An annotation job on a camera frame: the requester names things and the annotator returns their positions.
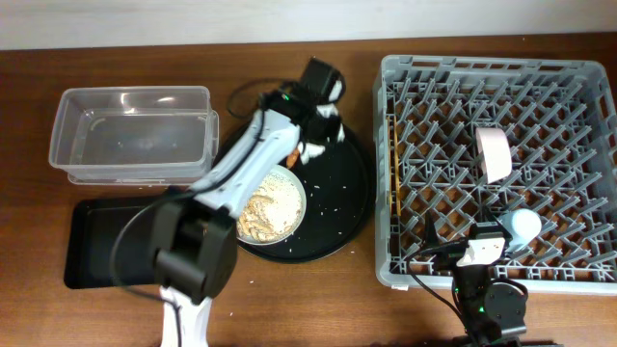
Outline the light blue cup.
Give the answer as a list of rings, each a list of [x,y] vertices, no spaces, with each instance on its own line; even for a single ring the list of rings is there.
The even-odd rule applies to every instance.
[[[507,212],[497,218],[510,233],[512,239],[505,251],[508,254],[519,252],[525,248],[542,230],[540,216],[530,209],[517,209]]]

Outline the white tissue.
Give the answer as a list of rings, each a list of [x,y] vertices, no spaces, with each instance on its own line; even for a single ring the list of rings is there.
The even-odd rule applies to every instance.
[[[333,103],[317,106],[316,115],[302,130],[301,140],[297,145],[299,158],[306,164],[344,140],[344,127],[336,106]]]

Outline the brown sausage piece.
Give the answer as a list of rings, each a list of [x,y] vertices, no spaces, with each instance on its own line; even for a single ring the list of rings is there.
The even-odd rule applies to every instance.
[[[291,169],[294,167],[295,163],[297,162],[298,158],[300,156],[300,151],[298,149],[295,149],[292,153],[290,153],[285,160],[285,166],[288,169]]]

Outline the wooden chopstick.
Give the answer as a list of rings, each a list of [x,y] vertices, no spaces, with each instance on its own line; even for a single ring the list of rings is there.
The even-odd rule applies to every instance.
[[[393,158],[394,158],[394,183],[395,183],[395,207],[396,215],[401,216],[401,202],[400,202],[400,174],[399,174],[399,154],[397,150],[398,135],[397,135],[397,117],[392,117],[392,137],[393,137]]]
[[[388,196],[389,196],[389,215],[392,215],[392,183],[391,183],[391,179],[392,179],[392,173],[391,173],[391,148],[390,148],[390,130],[389,130],[389,126],[390,126],[390,121],[389,118],[386,117],[386,150],[387,150],[387,159],[388,159],[388,168],[387,168],[387,174],[388,174],[388,178],[387,178],[387,183],[389,184],[389,192],[388,192]]]

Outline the grey plate with food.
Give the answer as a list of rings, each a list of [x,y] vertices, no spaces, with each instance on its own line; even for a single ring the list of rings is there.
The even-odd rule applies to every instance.
[[[237,238],[253,246],[280,243],[299,228],[307,206],[299,178],[291,170],[276,166],[249,198],[236,224]]]

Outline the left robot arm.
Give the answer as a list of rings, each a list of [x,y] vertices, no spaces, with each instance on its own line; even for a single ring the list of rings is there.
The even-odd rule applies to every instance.
[[[242,210],[294,150],[315,157],[343,140],[335,105],[345,89],[339,70],[310,59],[299,80],[260,96],[241,138],[205,176],[153,204],[149,255],[163,301],[162,345],[206,345],[212,300],[237,261]]]

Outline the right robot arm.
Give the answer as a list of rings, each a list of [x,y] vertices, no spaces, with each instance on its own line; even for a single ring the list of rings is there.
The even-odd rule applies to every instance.
[[[466,331],[456,339],[460,346],[518,346],[519,336],[526,332],[526,287],[491,277],[491,268],[505,257],[511,240],[505,226],[490,216],[473,224],[467,236],[442,242],[433,214],[425,213],[419,254],[434,256],[436,269],[452,275],[454,310]]]

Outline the grey dishwasher rack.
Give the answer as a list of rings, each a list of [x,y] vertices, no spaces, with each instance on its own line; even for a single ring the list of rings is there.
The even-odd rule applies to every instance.
[[[377,160],[375,273],[394,289],[452,277],[419,257],[424,215],[439,238],[469,233],[483,206],[539,214],[540,233],[491,268],[532,292],[616,291],[616,110],[592,61],[389,55],[373,89]],[[397,117],[401,216],[396,215],[392,117]],[[387,183],[390,121],[392,215]],[[505,132],[512,172],[488,183],[476,128]]]

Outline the round black serving tray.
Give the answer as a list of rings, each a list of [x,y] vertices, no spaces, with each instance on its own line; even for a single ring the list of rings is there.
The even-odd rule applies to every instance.
[[[355,132],[326,153],[291,169],[307,196],[299,227],[285,240],[269,246],[240,241],[239,247],[279,263],[305,263],[343,248],[364,228],[375,205],[375,165]]]

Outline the clear plastic bin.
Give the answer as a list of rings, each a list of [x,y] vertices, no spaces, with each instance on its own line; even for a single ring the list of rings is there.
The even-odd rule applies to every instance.
[[[203,86],[66,90],[48,162],[74,184],[186,185],[212,167],[219,117]]]

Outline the black rectangular tray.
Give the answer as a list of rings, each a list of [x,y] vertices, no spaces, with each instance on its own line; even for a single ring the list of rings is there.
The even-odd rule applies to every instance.
[[[121,229],[154,197],[82,200],[72,213],[64,283],[70,289],[111,286],[109,259]],[[121,280],[153,284],[148,246],[152,216],[140,220],[122,238],[117,254]]]

